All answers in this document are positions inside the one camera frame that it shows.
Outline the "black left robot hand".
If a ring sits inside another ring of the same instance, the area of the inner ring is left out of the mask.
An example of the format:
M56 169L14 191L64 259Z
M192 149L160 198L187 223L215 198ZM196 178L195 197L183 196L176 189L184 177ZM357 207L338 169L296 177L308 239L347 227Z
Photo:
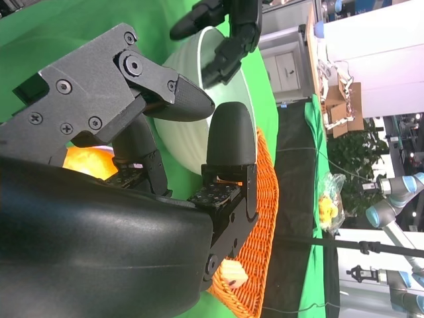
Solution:
M230 82L241 60L254 52L262 31L262 2L204 0L196 3L170 30L171 40L182 40L229 17L230 33L215 49L214 59L202 68L203 86Z

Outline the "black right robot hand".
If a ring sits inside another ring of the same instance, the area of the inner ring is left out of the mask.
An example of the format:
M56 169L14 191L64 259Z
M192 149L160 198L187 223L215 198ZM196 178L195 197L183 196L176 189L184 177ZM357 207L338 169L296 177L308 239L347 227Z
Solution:
M254 228L256 130L121 23L15 89L1 124L1 316L174 317ZM210 118L203 184L172 197L148 117Z

